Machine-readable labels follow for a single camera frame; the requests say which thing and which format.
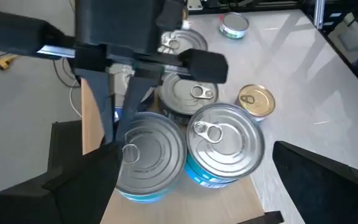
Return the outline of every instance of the tin can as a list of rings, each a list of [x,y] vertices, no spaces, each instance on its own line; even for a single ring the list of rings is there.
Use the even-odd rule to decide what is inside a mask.
[[[249,175],[264,155],[262,132],[236,105],[214,103],[202,107],[190,119],[186,136],[186,164],[201,180],[217,186]]]
[[[122,106],[124,104],[125,93],[128,88],[129,79],[134,75],[132,67],[129,65],[113,64],[110,74],[114,77],[110,79],[110,89],[115,93],[115,112],[114,119],[117,121],[121,117]],[[143,97],[138,107],[139,112],[147,111],[154,103],[154,88],[150,88]]]
[[[275,109],[273,95],[261,85],[244,86],[239,92],[236,104],[247,110],[256,122],[264,120]]]
[[[199,32],[181,29],[163,33],[158,51],[177,55],[188,49],[207,50],[208,43]]]
[[[241,39],[246,35],[248,28],[248,19],[239,13],[229,12],[221,16],[219,31],[225,37],[230,39]]]
[[[198,175],[189,165],[188,163],[185,164],[185,171],[187,175],[197,184],[200,184],[203,187],[212,188],[212,189],[220,189],[228,186],[230,183],[227,184],[217,184],[209,182],[202,178],[202,176]]]
[[[185,166],[186,140],[180,128],[162,115],[137,113],[125,141],[116,188],[134,202],[160,200]]]
[[[169,73],[158,87],[158,107],[172,121],[187,125],[191,116],[201,107],[218,100],[218,86],[183,80]]]

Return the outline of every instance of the blue can label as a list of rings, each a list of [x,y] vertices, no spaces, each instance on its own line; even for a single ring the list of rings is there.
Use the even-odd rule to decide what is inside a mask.
[[[196,161],[194,161],[193,157],[190,155],[190,153],[187,154],[187,163],[188,165],[193,169],[193,171],[198,174],[198,176],[202,177],[204,180],[207,180],[211,183],[217,183],[217,184],[227,184],[231,183],[235,180],[229,180],[229,179],[222,179],[220,177],[216,177],[215,175],[212,175],[208,172],[206,172],[203,168],[201,168]]]
[[[138,112],[144,112],[150,109],[150,107],[154,103],[154,91],[150,94],[149,97],[147,97],[146,100],[140,103],[137,111]],[[122,107],[116,107],[114,109],[114,122],[117,122],[119,118],[122,116]]]
[[[115,108],[114,110],[114,122],[118,121],[122,115],[122,108]]]
[[[197,175],[194,170],[189,166],[188,163],[185,164],[185,171],[187,173],[187,175],[194,180],[194,182],[196,182],[197,184],[200,184],[203,187],[207,187],[207,188],[211,188],[211,189],[220,189],[223,187],[228,186],[228,184],[216,184],[216,183],[211,183],[207,180],[204,180],[204,178],[200,177],[199,175]]]
[[[150,194],[150,195],[131,195],[124,192],[121,192],[122,196],[128,198],[129,200],[136,202],[136,203],[154,203],[158,202],[159,200],[163,199],[164,196],[169,192],[169,189],[164,189],[158,193]]]

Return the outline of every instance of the metal bracket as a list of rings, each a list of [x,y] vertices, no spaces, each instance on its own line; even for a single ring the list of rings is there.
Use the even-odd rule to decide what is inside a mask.
[[[187,1],[187,9],[189,11],[203,10],[203,5],[200,0],[188,0]]]

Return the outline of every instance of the wooden board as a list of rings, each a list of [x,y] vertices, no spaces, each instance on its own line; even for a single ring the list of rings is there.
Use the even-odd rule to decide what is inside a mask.
[[[103,129],[85,80],[82,80],[81,95],[83,153],[86,154],[98,148]],[[115,190],[101,223],[236,224],[262,215],[264,211],[250,178],[223,189],[207,189],[194,183],[183,171],[172,192],[157,203],[134,203]]]

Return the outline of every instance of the gray floor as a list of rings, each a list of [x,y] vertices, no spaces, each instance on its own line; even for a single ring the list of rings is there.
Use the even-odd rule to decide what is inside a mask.
[[[44,19],[73,35],[68,0],[0,0],[0,11]],[[60,62],[58,69],[72,84]],[[0,190],[47,170],[51,124],[79,119],[68,94],[49,60],[20,57],[8,71],[0,71]],[[80,108],[80,103],[75,90],[74,104]]]

